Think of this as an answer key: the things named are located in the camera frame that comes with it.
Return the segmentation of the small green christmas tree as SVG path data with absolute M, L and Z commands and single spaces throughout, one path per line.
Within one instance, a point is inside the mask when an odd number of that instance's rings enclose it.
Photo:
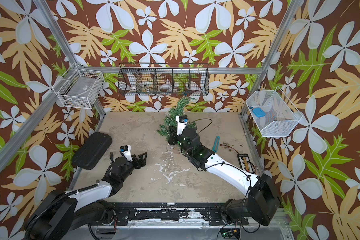
M 176 121 L 176 116 L 183 116 L 185 114 L 185 107 L 193 100 L 192 97 L 182 97 L 175 104 L 174 107 L 170 108 L 170 110 L 166 113 L 164 118 L 164 123 L 159 125 L 159 129 L 157 133 L 165 137 L 166 140 L 170 138 L 170 127 L 175 127 L 175 132 L 177 132 L 178 123 Z

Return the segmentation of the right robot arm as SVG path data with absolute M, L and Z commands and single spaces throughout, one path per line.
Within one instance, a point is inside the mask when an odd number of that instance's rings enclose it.
M 221 207 L 226 224 L 250 217 L 261 226 L 268 226 L 281 205 L 281 196 L 270 176 L 251 174 L 221 158 L 203 146 L 196 129 L 186 127 L 179 134 L 169 127 L 169 144 L 177 144 L 181 153 L 198 170 L 214 174 L 238 189 L 244 198 L 229 199 Z

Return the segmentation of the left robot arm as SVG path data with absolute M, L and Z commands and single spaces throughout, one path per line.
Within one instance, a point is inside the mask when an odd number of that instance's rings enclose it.
M 78 190 L 48 194 L 25 224 L 25 239 L 60 240 L 83 225 L 112 221 L 114 209 L 105 199 L 115 195 L 134 170 L 146 166 L 147 156 L 124 152 L 115 158 L 110 153 L 110 165 L 100 181 Z

